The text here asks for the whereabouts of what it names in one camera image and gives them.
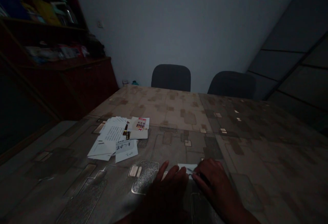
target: hand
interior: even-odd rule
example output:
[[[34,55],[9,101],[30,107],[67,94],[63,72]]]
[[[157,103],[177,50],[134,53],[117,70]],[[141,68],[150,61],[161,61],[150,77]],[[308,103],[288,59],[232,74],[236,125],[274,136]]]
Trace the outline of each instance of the hand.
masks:
[[[214,210],[228,223],[259,223],[241,203],[222,164],[205,159],[194,170],[192,178],[211,203]]]
[[[126,216],[117,224],[123,223],[184,223],[188,213],[182,209],[182,199],[189,177],[186,168],[179,170],[173,166],[162,180],[168,166],[163,163],[149,190],[135,211]]]

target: black office chair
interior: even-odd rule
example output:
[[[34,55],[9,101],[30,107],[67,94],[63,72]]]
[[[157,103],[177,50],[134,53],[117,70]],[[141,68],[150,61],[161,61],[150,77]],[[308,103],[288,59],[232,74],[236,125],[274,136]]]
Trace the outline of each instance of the black office chair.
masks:
[[[160,64],[155,67],[151,86],[177,91],[190,91],[191,74],[187,67],[173,64]]]
[[[252,99],[256,90],[253,76],[233,71],[216,74],[208,89],[208,94]]]

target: wall outlet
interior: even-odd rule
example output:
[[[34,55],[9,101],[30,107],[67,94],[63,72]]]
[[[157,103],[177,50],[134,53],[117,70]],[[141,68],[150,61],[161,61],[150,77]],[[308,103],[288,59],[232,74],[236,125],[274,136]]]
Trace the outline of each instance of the wall outlet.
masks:
[[[104,28],[104,24],[102,21],[97,21],[97,27]]]

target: patterned tablecloth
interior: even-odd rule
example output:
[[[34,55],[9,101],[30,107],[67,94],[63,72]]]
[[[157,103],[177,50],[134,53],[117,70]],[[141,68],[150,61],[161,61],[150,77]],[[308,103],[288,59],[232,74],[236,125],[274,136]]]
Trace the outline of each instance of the patterned tablecloth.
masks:
[[[112,116],[150,117],[148,139],[119,163],[88,159],[95,129]],[[127,85],[14,174],[27,194],[6,217],[112,223],[135,208],[164,161],[172,167],[212,157],[261,223],[327,223],[327,145],[269,102]],[[190,223],[222,223],[192,180],[184,208]]]

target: paper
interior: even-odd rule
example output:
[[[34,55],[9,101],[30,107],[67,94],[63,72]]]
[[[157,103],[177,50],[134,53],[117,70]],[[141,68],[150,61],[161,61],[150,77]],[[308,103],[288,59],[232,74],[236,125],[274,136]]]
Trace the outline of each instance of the paper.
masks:
[[[197,164],[183,164],[183,163],[178,163],[179,169],[182,167],[186,167],[187,171],[186,173],[189,175],[189,179],[192,180],[191,175],[193,174],[194,169],[197,167]]]
[[[115,163],[138,155],[137,140],[129,140],[116,145]]]
[[[125,126],[124,120],[108,119],[87,156],[108,154],[110,157],[116,151],[116,142],[122,139]]]
[[[136,132],[138,138],[147,138],[149,129],[149,118],[135,118],[136,125],[140,129],[132,130],[131,120],[124,117],[112,117],[107,120],[100,135],[92,146],[88,157],[91,159],[108,161],[115,156],[115,161],[120,162],[138,154],[137,140],[131,138],[131,132]]]
[[[130,139],[146,139],[148,138],[150,118],[132,117],[128,131],[130,131]]]
[[[110,144],[109,146],[107,146],[104,142],[96,140],[87,156],[89,157],[89,156],[104,155],[104,154],[112,155],[115,152],[115,150],[116,150],[115,144]]]
[[[88,156],[88,158],[90,158],[90,159],[97,159],[97,160],[103,160],[103,161],[109,161],[110,157],[111,157],[110,154]]]

